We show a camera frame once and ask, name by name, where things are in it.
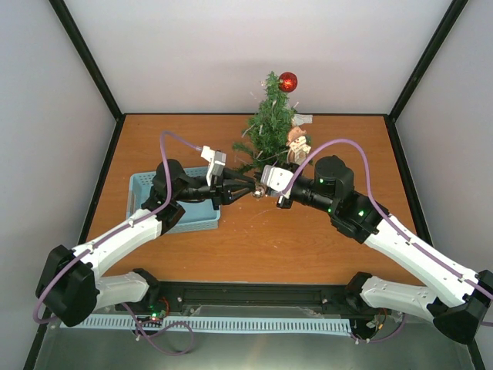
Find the snowman ornament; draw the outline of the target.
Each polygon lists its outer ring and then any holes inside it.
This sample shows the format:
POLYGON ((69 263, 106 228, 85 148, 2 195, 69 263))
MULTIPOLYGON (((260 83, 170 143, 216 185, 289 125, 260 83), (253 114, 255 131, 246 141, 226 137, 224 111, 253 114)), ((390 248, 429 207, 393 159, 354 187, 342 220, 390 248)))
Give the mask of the snowman ornament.
POLYGON ((306 133, 299 126, 295 126, 287 134, 287 163, 301 165, 309 156, 311 146, 307 142, 306 133))

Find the small green christmas tree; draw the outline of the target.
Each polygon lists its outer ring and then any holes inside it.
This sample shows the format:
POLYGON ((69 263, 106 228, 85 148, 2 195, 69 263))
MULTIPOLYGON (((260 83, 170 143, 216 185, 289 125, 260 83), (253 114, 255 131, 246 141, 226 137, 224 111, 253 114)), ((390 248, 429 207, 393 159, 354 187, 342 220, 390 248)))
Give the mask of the small green christmas tree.
POLYGON ((290 105, 289 93, 297 88, 297 76, 292 72, 277 75, 270 72, 263 86, 265 97, 258 110, 247 121, 241 133, 241 141, 233 144, 233 150, 246 154, 236 171, 246 174, 262 171, 266 165, 286 165, 296 156, 293 142, 301 139, 303 145, 311 144, 311 137, 302 128, 300 116, 290 105))

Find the clear angel ornament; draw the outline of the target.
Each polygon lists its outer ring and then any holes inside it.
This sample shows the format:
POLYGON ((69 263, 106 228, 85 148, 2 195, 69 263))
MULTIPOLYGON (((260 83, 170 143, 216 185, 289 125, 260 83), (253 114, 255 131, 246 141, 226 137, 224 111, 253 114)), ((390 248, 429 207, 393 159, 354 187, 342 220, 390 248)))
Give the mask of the clear angel ornament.
POLYGON ((304 124, 311 124, 313 122, 313 116, 307 114, 296 113, 292 118, 292 126, 302 126, 304 124))

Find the red ball ornament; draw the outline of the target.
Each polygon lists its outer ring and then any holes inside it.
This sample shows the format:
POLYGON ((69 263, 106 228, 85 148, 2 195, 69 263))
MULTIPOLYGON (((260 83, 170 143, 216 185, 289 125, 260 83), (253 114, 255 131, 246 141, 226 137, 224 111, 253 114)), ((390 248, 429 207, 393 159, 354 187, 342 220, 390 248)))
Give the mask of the red ball ornament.
POLYGON ((298 85, 297 76, 292 72, 283 72, 279 76, 279 89, 283 93, 293 92, 298 85))

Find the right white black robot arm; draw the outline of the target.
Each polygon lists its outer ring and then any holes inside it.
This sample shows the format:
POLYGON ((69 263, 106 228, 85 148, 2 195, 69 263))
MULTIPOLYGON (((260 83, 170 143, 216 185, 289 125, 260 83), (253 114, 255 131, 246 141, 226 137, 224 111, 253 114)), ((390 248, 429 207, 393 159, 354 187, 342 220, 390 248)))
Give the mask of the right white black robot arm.
POLYGON ((466 268, 417 237, 387 209, 354 189, 354 173, 337 156, 316 162, 314 178, 266 166, 262 182, 277 206, 293 202, 328 213, 336 230, 379 251, 413 274, 420 286, 357 273, 347 289, 356 303, 423 318, 460 344, 470 344, 492 300, 492 273, 466 268))

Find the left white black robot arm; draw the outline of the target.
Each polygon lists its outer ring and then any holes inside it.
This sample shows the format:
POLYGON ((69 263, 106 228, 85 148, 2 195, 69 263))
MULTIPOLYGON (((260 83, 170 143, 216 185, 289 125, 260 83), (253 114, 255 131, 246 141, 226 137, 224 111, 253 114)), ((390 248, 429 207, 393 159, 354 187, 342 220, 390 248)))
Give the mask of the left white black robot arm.
POLYGON ((79 325, 100 308, 136 303, 143 310, 160 301, 160 282, 136 268, 107 277, 118 261, 175 227, 186 210, 182 202, 211 200, 213 208, 230 205, 253 192, 255 181, 224 168, 211 177, 191 177, 173 159, 161 163, 149 197, 127 220, 90 242, 53 248, 35 290, 36 297, 67 327, 79 325))

